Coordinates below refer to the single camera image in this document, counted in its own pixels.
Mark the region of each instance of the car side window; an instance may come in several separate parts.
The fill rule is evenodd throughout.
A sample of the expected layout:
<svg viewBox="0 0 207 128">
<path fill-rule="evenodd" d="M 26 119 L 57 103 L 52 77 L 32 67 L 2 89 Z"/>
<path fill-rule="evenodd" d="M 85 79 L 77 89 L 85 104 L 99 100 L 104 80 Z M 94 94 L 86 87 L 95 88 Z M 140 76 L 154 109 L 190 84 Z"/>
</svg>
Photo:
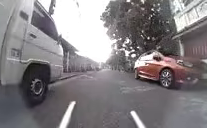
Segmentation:
<svg viewBox="0 0 207 128">
<path fill-rule="evenodd" d="M 143 61 L 153 60 L 152 51 L 145 53 L 144 56 L 141 57 L 141 60 Z"/>
<path fill-rule="evenodd" d="M 58 33 L 54 22 L 37 2 L 34 4 L 31 24 L 52 39 L 57 40 Z"/>
</svg>

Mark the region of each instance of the white van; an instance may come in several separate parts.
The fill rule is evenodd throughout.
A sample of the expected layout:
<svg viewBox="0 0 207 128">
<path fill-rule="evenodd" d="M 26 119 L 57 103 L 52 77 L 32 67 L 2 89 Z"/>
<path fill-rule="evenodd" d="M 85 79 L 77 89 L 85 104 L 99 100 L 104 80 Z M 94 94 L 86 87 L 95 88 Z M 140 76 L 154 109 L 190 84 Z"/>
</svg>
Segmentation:
<svg viewBox="0 0 207 128">
<path fill-rule="evenodd" d="M 37 0 L 0 0 L 0 86 L 20 85 L 41 103 L 63 72 L 63 49 L 53 19 Z"/>
</svg>

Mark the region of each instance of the street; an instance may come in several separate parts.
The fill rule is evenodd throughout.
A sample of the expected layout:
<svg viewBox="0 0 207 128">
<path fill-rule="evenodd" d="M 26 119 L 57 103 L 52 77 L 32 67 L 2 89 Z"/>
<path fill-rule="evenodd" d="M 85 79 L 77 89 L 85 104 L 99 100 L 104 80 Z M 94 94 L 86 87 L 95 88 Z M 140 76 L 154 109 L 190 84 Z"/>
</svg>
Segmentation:
<svg viewBox="0 0 207 128">
<path fill-rule="evenodd" d="M 76 101 L 69 128 L 136 128 L 131 111 L 146 128 L 207 128 L 207 87 L 168 90 L 108 69 L 54 83 L 35 108 L 16 99 L 0 103 L 0 127 L 56 128 Z"/>
</svg>

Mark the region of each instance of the car wheel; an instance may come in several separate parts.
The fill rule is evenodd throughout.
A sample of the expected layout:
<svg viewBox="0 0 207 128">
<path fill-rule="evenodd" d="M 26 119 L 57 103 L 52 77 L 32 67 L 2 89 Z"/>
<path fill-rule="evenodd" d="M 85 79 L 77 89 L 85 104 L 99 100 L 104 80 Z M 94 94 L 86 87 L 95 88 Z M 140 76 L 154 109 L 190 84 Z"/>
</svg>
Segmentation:
<svg viewBox="0 0 207 128">
<path fill-rule="evenodd" d="M 160 73 L 160 84 L 165 88 L 174 88 L 174 74 L 170 69 L 163 69 Z"/>
<path fill-rule="evenodd" d="M 48 91 L 46 73 L 41 68 L 31 68 L 26 71 L 22 81 L 24 98 L 29 106 L 35 106 L 44 101 Z"/>
<path fill-rule="evenodd" d="M 139 78 L 140 78 L 140 76 L 139 76 L 139 73 L 138 73 L 137 69 L 135 69 L 135 73 L 134 73 L 134 75 L 135 75 L 135 79 L 139 79 Z"/>
</svg>

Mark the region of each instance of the window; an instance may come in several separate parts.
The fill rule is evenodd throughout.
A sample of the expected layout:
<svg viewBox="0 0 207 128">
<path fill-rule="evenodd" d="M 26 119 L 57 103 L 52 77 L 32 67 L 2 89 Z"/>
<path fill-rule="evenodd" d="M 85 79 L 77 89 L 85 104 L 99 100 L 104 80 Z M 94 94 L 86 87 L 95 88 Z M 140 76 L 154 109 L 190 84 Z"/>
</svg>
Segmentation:
<svg viewBox="0 0 207 128">
<path fill-rule="evenodd" d="M 43 33 L 48 35 L 54 40 L 58 39 L 58 33 L 53 20 L 44 11 L 44 8 L 38 2 L 34 4 L 34 11 L 31 20 L 31 24 L 41 30 Z"/>
</svg>

